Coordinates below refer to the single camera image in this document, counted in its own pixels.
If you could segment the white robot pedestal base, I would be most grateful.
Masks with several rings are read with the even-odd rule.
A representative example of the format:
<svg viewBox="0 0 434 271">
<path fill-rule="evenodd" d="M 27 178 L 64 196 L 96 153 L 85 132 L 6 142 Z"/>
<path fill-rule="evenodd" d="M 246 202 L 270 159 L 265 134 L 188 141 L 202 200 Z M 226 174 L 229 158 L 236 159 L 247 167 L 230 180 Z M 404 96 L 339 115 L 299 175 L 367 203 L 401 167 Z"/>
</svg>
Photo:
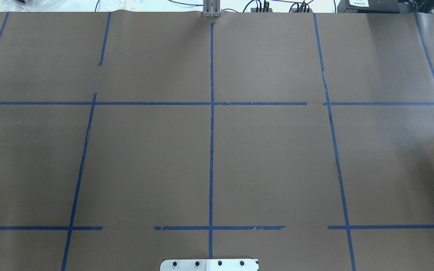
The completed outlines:
<svg viewBox="0 0 434 271">
<path fill-rule="evenodd" d="M 160 271 L 259 271 L 257 259 L 168 259 Z"/>
</svg>

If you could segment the aluminium frame post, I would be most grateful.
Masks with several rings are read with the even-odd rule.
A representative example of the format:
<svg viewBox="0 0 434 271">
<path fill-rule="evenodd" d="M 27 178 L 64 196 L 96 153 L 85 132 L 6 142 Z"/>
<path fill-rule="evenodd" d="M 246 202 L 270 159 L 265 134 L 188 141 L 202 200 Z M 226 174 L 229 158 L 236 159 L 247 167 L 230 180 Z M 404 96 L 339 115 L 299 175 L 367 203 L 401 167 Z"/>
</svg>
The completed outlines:
<svg viewBox="0 0 434 271">
<path fill-rule="evenodd" d="M 220 17 L 222 15 L 220 0 L 203 0 L 203 17 Z"/>
</svg>

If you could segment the black box device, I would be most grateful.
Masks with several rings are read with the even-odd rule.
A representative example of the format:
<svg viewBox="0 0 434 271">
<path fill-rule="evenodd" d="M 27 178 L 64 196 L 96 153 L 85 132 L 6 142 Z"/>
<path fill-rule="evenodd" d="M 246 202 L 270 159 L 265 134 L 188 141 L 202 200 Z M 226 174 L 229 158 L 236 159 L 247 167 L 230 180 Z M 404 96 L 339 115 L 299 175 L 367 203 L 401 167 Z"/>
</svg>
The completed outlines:
<svg viewBox="0 0 434 271">
<path fill-rule="evenodd" d="M 341 0 L 337 13 L 399 14 L 398 0 Z"/>
</svg>

